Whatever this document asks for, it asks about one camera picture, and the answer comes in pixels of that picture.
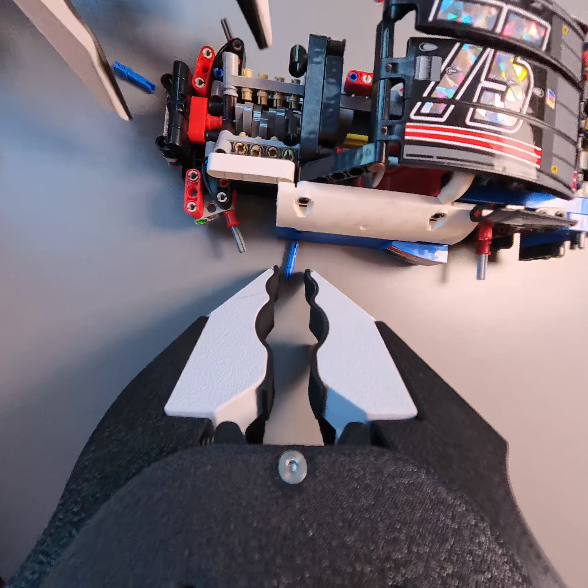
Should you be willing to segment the lego car model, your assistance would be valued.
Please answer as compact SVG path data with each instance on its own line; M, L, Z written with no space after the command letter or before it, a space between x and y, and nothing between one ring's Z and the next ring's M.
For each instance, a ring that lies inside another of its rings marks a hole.
M378 1L372 71L311 34L289 74L246 68L244 41L203 46L160 83L156 145L182 172L195 225L239 252L241 195L276 199L281 239L447 263L561 258L587 240L587 22L557 1Z

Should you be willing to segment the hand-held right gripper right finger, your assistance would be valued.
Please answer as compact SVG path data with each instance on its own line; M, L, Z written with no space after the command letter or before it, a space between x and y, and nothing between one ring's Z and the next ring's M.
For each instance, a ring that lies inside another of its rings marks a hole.
M304 275L317 340L309 400L325 442L350 423L410 420L417 408L375 319L314 270Z

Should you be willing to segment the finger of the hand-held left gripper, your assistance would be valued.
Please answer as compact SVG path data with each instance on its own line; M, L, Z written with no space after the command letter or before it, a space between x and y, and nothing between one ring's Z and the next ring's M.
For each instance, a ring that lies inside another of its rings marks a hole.
M70 1L15 1L93 96L124 121L132 115L106 55Z
M259 49L272 46L269 1L237 1Z

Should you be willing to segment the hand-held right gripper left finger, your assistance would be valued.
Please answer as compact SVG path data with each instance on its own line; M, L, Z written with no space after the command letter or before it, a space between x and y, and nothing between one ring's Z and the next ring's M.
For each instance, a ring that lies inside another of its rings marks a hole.
M203 318L202 331L166 402L173 417L236 424L262 439L273 405L273 329L279 268L265 270Z

